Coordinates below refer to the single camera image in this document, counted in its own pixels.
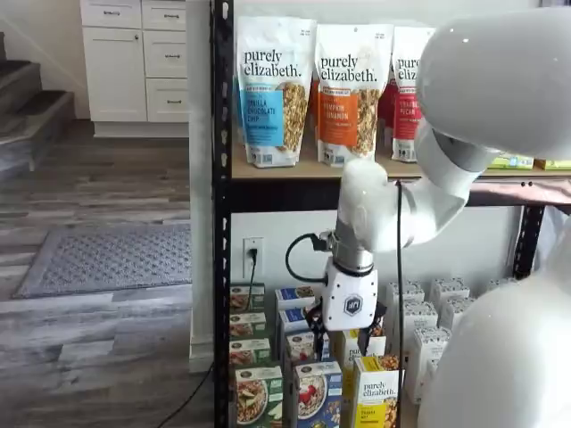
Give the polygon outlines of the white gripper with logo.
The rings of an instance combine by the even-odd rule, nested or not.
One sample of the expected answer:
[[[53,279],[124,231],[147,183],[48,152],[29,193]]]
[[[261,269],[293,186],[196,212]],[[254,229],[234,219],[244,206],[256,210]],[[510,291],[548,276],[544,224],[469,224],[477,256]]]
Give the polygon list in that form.
[[[321,299],[306,311],[306,322],[313,333],[317,361],[330,358],[327,331],[359,329],[359,349],[367,355],[372,337],[382,335],[385,306],[378,299],[378,273],[372,268],[364,275],[343,272],[333,259],[327,260],[326,283]]]

